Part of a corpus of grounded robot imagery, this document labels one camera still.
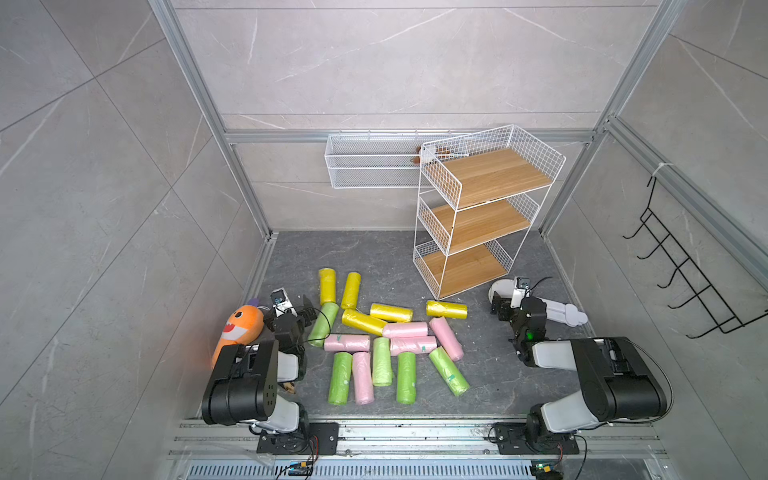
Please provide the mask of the green roll diagonal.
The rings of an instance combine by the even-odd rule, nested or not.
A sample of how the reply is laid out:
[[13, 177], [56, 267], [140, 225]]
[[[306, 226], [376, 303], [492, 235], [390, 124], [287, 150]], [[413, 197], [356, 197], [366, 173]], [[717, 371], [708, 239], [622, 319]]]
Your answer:
[[469, 383], [443, 347], [430, 352], [429, 358], [454, 396], [461, 396], [469, 390]]

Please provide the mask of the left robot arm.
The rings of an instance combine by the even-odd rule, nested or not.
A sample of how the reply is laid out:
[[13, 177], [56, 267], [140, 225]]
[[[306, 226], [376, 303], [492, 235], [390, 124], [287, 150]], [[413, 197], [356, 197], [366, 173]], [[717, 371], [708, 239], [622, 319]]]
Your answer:
[[245, 424], [272, 436], [307, 434], [304, 408], [284, 398], [306, 373], [304, 329], [317, 319], [306, 300], [296, 308], [281, 293], [264, 311], [250, 304], [227, 320], [212, 357], [212, 372], [201, 402], [208, 425]]

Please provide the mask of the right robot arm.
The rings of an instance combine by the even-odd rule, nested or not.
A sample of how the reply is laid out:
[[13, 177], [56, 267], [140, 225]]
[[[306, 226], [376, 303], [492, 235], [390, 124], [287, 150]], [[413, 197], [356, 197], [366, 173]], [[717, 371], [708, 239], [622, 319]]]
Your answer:
[[510, 324], [510, 342], [524, 365], [573, 371], [578, 377], [576, 392], [530, 409], [522, 431], [529, 446], [562, 446], [579, 430], [614, 422], [652, 422], [671, 410], [673, 390], [661, 386], [628, 338], [551, 340], [544, 300], [530, 294], [515, 300], [494, 291], [490, 303], [491, 312]]

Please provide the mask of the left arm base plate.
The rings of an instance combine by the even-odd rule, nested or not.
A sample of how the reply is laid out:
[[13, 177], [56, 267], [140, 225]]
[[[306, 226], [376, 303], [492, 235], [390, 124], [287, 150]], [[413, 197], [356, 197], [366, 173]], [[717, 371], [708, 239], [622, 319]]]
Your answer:
[[340, 439], [336, 422], [312, 422], [291, 433], [258, 435], [257, 453], [274, 455], [335, 455]]

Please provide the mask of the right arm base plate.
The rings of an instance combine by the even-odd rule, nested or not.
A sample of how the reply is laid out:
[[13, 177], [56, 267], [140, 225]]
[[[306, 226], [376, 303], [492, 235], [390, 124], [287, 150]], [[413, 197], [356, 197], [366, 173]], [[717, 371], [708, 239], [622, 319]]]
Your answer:
[[534, 433], [519, 422], [497, 422], [488, 431], [488, 441], [501, 455], [575, 455], [580, 452], [568, 433]]

